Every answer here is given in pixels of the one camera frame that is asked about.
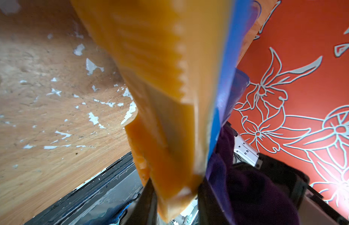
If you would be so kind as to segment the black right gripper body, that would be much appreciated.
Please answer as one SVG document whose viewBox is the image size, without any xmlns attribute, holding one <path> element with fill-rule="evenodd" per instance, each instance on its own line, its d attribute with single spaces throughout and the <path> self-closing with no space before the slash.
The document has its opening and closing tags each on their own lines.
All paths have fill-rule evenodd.
<svg viewBox="0 0 349 225">
<path fill-rule="evenodd" d="M 242 136 L 232 128 L 229 122 L 226 122 L 225 127 L 229 128 L 234 135 L 235 162 L 247 163 L 265 174 L 274 184 L 285 192 L 295 207 L 299 209 L 307 192 L 310 178 L 305 173 L 254 150 Z"/>
</svg>

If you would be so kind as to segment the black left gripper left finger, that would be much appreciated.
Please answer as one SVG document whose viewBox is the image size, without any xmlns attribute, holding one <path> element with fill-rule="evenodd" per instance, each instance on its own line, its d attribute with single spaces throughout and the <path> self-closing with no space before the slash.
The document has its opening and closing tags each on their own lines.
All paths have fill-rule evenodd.
<svg viewBox="0 0 349 225">
<path fill-rule="evenodd" d="M 153 182 L 149 179 L 141 193 L 138 203 L 124 224 L 156 225 L 158 218 L 157 206 L 157 195 Z"/>
</svg>

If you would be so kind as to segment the blue rubber boot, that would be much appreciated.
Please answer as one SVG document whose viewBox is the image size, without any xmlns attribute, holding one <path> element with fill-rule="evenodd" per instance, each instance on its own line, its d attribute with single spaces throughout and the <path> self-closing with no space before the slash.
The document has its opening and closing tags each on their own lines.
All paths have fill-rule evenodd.
<svg viewBox="0 0 349 225">
<path fill-rule="evenodd" d="M 72 1 L 138 109 L 125 127 L 168 222 L 198 193 L 225 120 L 253 1 Z"/>
</svg>

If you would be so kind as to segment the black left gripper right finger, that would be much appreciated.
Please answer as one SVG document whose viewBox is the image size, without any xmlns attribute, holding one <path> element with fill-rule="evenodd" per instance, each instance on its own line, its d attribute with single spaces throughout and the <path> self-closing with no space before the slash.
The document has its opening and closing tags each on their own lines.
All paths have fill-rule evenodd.
<svg viewBox="0 0 349 225">
<path fill-rule="evenodd" d="M 216 194 L 205 177 L 198 189 L 200 225 L 231 225 L 233 213 L 229 201 L 222 194 Z"/>
</svg>

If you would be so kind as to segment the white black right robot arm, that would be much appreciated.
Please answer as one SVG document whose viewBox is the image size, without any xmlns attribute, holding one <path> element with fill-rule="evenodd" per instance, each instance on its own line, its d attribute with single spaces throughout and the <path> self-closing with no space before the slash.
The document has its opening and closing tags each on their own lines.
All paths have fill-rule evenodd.
<svg viewBox="0 0 349 225">
<path fill-rule="evenodd" d="M 323 196 L 309 186 L 303 172 L 255 151 L 227 122 L 234 135 L 234 164 L 249 166 L 267 176 L 298 209 L 302 225 L 348 225 L 349 221 L 324 202 Z"/>
</svg>

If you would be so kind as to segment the purple cloth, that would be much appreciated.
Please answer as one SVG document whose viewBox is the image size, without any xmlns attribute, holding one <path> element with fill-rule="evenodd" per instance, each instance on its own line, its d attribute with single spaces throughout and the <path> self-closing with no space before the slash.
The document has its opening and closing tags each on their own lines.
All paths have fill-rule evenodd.
<svg viewBox="0 0 349 225">
<path fill-rule="evenodd" d="M 218 211 L 213 225 L 298 225 L 297 209 L 267 176 L 247 163 L 233 163 L 235 136 L 221 128 L 206 170 Z"/>
</svg>

